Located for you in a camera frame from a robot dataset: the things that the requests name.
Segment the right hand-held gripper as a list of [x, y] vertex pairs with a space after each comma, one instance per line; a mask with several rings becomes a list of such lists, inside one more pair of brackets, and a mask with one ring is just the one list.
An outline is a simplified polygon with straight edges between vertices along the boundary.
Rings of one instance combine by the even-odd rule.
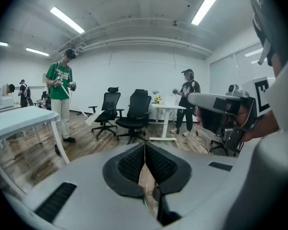
[[230, 85], [226, 95], [190, 93], [188, 102], [201, 109], [230, 115], [236, 115], [240, 106], [244, 105], [249, 111], [248, 119], [241, 127], [245, 134], [255, 126], [258, 119], [271, 110], [265, 96], [268, 88], [267, 77], [261, 77], [244, 83], [241, 89], [236, 84]]

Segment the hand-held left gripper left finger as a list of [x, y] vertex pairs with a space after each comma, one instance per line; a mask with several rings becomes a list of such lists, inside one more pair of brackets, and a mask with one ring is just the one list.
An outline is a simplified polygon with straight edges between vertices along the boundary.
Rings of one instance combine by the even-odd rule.
[[5, 198], [33, 230], [157, 230], [139, 175], [144, 144], [76, 159], [19, 200]]

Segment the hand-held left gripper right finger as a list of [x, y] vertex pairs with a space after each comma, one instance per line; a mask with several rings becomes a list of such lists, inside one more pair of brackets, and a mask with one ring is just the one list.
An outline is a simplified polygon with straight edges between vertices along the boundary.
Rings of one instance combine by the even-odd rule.
[[166, 226], [185, 217], [218, 191], [236, 158], [146, 143], [145, 162], [158, 185], [157, 220]]

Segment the person's right forearm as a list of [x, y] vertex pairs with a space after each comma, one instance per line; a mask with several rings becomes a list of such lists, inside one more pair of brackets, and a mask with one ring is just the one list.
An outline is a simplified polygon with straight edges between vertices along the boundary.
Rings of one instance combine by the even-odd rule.
[[278, 123], [272, 111], [264, 114], [260, 119], [258, 119], [255, 126], [247, 131], [242, 142], [250, 141], [253, 138], [263, 138], [279, 130]]

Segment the person's right hand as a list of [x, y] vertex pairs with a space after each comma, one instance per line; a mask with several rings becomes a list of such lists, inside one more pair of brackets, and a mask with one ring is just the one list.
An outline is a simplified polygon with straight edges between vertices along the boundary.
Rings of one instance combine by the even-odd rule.
[[236, 116], [236, 121], [238, 126], [244, 126], [244, 124], [246, 123], [247, 119], [248, 119], [248, 109], [247, 107], [245, 107], [244, 105], [241, 105], [238, 111], [238, 114]]

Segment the white box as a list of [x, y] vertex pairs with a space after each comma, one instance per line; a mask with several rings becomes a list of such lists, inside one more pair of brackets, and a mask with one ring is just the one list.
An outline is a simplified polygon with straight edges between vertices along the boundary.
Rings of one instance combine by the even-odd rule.
[[180, 96], [176, 94], [168, 94], [165, 96], [164, 104], [166, 106], [178, 105], [180, 101]]

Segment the white standing desk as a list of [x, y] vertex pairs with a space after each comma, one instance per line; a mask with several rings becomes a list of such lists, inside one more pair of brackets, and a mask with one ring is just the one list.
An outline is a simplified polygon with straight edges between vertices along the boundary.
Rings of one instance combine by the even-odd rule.
[[[150, 124], [158, 124], [158, 125], [163, 125], [163, 130], [162, 130], [162, 135], [161, 137], [150, 137], [150, 141], [176, 141], [176, 138], [167, 138], [167, 128], [168, 128], [168, 123], [169, 123], [169, 116], [170, 116], [170, 111], [174, 110], [185, 110], [185, 107], [179, 106], [179, 105], [165, 105], [165, 104], [157, 104], [157, 103], [151, 103], [153, 108], [156, 108], [157, 113], [156, 113], [156, 122], [150, 123]], [[159, 112], [160, 110], [165, 110], [165, 117], [163, 122], [159, 122]]]

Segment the pale blue table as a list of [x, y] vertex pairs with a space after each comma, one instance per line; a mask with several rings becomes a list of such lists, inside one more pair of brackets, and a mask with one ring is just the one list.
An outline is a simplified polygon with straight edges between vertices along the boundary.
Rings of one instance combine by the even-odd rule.
[[0, 140], [18, 133], [19, 131], [23, 131], [26, 128], [35, 128], [37, 125], [45, 122], [50, 123], [58, 150], [65, 163], [69, 164], [70, 161], [63, 149], [56, 127], [58, 118], [58, 113], [54, 111], [33, 106], [0, 113]]

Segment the small white table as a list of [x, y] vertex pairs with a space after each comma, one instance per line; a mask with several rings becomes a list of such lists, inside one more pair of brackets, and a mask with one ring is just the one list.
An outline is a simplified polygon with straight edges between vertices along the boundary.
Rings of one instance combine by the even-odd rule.
[[11, 110], [16, 110], [16, 109], [19, 109], [19, 108], [21, 108], [21, 106], [17, 104], [17, 105], [15, 105], [13, 107], [0, 109], [0, 113], [4, 113], [4, 112], [7, 112], [7, 111], [11, 111]]

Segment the white printer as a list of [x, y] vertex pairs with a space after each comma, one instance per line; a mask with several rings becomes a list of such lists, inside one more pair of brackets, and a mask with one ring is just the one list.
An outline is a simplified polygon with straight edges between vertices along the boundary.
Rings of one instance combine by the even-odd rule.
[[14, 97], [12, 95], [0, 96], [0, 110], [14, 107]]

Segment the white long-handled floor tool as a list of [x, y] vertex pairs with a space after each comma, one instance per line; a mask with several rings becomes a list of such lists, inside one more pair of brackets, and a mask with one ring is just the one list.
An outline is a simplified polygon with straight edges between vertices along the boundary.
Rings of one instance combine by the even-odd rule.
[[70, 102], [75, 105], [78, 110], [84, 115], [85, 117], [85, 123], [88, 126], [91, 126], [93, 124], [93, 122], [96, 121], [96, 119], [103, 113], [103, 111], [99, 111], [99, 112], [95, 112], [93, 114], [91, 114], [90, 116], [87, 116], [71, 99], [71, 96], [69, 95], [69, 93], [66, 91], [66, 89], [63, 86], [63, 83], [61, 82], [60, 79], [56, 79], [56, 81], [58, 82], [58, 84], [61, 86], [62, 90], [65, 92], [65, 94], [69, 97]]

